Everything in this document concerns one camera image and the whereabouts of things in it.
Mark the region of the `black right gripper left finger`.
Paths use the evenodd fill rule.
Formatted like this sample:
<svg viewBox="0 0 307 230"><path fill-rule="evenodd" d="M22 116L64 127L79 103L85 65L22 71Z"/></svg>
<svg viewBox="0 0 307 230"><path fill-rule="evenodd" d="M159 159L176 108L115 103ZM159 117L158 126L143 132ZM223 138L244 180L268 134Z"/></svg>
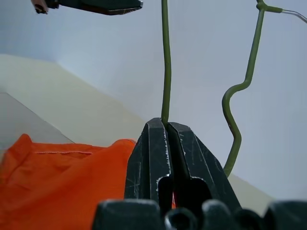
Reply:
<svg viewBox="0 0 307 230"><path fill-rule="evenodd" d="M166 129L160 118L145 123L129 157L125 199L150 199L172 208L173 167Z"/></svg>

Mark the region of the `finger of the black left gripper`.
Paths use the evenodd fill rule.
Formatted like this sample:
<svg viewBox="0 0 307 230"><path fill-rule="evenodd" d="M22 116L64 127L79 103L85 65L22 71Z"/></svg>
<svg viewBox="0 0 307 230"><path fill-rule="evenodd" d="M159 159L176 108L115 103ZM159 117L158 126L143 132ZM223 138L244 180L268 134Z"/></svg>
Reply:
<svg viewBox="0 0 307 230"><path fill-rule="evenodd" d="M58 0L61 6L104 15L124 15L140 10L141 0Z"/></svg>

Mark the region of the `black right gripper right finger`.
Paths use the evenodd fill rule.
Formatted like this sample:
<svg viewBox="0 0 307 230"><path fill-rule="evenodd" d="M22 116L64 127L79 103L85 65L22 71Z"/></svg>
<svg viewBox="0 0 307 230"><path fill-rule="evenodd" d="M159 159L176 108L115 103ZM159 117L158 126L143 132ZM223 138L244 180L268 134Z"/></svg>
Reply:
<svg viewBox="0 0 307 230"><path fill-rule="evenodd" d="M167 134L174 170L176 205L200 211L203 202L216 199L231 211L240 210L241 205L221 164L190 127L169 123Z"/></svg>

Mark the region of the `green wire hanger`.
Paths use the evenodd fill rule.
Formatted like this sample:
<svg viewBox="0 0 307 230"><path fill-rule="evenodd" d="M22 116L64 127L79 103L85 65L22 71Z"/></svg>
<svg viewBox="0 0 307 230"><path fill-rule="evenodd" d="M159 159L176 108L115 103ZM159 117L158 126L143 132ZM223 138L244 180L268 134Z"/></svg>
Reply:
<svg viewBox="0 0 307 230"><path fill-rule="evenodd" d="M253 37L253 42L251 46L251 51L248 59L247 71L245 74L245 79L242 83L231 86L223 95L222 98L222 110L228 127L233 135L233 144L228 154L226 163L224 165L224 172L226 176L229 176L232 172L232 169L235 165L241 142L242 136L239 131L239 128L235 122L235 119L232 115L230 109L230 100L232 96L239 92L247 89L251 82L255 69L257 53L260 44L260 37L262 31L262 25L264 20L265 12L272 13L284 13L290 14L298 17L303 22L307 23L307 17L303 16L297 11L286 10L279 7L273 7L267 5L263 0L256 0L256 8L259 10L257 24L255 28L255 33ZM164 91L163 91L163 102L162 102L162 111L161 119L162 123L166 126L169 119L169 110L170 110L170 96L171 96L171 51L170 51L170 38L169 38L169 22L168 22L168 0L161 0L161 16L162 16L162 34L163 34L163 50L164 50Z"/></svg>

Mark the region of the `orange shorts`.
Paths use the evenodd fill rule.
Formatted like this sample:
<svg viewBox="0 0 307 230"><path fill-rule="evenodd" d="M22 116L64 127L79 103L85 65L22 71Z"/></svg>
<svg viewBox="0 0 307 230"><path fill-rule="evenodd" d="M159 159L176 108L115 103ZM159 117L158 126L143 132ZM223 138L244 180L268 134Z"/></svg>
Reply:
<svg viewBox="0 0 307 230"><path fill-rule="evenodd" d="M135 147L35 143L23 134L0 165L0 230L91 230L97 205L124 197Z"/></svg>

